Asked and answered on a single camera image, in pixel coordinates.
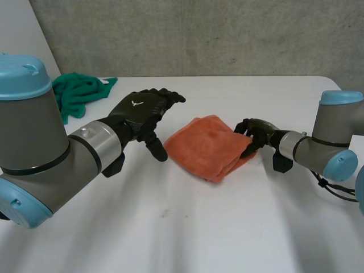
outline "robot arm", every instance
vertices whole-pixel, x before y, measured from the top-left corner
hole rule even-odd
[[[349,150],[353,135],[364,135],[364,96],[361,92],[325,91],[320,100],[312,136],[305,132],[279,130],[260,119],[239,123],[236,133],[253,135],[253,143],[242,157],[269,145],[276,150],[273,167],[285,173],[293,162],[314,173],[342,182],[357,169],[358,158]],[[359,172],[355,197],[364,213],[364,171]]]
[[[167,160],[154,129],[174,103],[185,101],[167,89],[134,92],[108,117],[67,136],[51,87],[38,59],[0,55],[0,123],[6,128],[0,134],[0,212],[26,228],[52,217],[99,173],[118,173],[129,141],[145,142],[157,160]]]

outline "table surface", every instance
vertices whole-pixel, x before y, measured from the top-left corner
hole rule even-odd
[[[195,117],[215,114],[231,128],[244,118],[312,132],[325,77],[120,78],[110,96],[69,119],[67,133],[107,116],[127,94],[167,88],[187,102],[156,130],[164,142]],[[351,148],[363,165],[364,138]],[[121,173],[99,175],[35,230],[0,222],[0,271],[363,272],[364,219],[358,205],[321,189],[307,169],[272,170],[263,148],[220,185],[159,163],[141,143],[125,150]],[[355,178],[344,185],[353,187]]]

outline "orange cloth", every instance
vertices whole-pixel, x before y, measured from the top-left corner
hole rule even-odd
[[[219,183],[249,158],[240,154],[251,138],[237,134],[215,115],[195,118],[164,144],[168,155],[190,173]]]

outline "gray wall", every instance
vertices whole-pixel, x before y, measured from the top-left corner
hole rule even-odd
[[[30,0],[63,73],[327,76],[364,89],[363,0]]]

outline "blue joint cover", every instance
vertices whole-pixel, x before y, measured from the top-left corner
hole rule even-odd
[[[358,157],[355,152],[345,150],[333,156],[324,168],[324,177],[335,182],[347,180],[358,167]]]
[[[28,55],[0,54],[0,101],[34,98],[52,88],[44,64]]]
[[[364,216],[364,166],[360,169],[355,182],[355,198],[359,201],[359,208]]]
[[[321,95],[321,105],[354,104],[364,100],[364,95],[359,91],[324,91]]]
[[[3,178],[0,178],[0,211],[28,229],[36,228],[53,216],[37,198]]]

